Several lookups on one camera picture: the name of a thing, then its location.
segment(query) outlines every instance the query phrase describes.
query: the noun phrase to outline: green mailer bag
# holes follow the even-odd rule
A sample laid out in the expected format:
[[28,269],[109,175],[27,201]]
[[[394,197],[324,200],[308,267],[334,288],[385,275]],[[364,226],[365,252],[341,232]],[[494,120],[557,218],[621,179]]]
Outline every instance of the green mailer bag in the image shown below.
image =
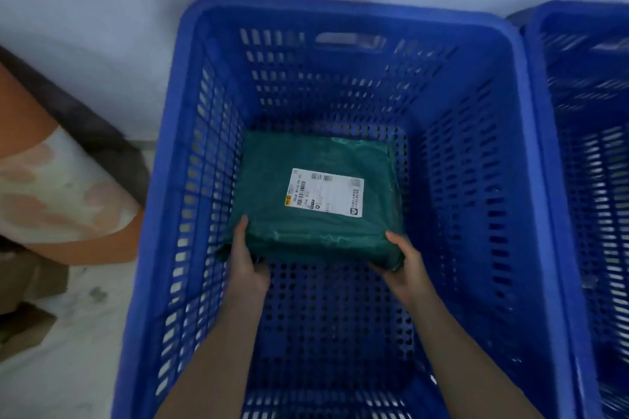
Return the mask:
[[395,155],[382,142],[249,131],[228,244],[243,214],[253,255],[280,261],[365,259],[395,270],[403,233]]

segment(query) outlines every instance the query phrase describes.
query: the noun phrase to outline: blue plastic crate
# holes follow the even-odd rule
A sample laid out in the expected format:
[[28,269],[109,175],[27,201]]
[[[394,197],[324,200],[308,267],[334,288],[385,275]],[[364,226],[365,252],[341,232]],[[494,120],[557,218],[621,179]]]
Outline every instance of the blue plastic crate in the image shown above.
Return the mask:
[[579,395],[586,417],[601,417],[601,400],[627,417],[629,5],[549,2],[526,19]]
[[[393,143],[435,287],[547,418],[574,417],[517,31],[482,13],[200,0],[179,27],[115,419],[152,417],[212,327],[245,129]],[[269,262],[243,417],[447,416],[409,315],[365,264]]]

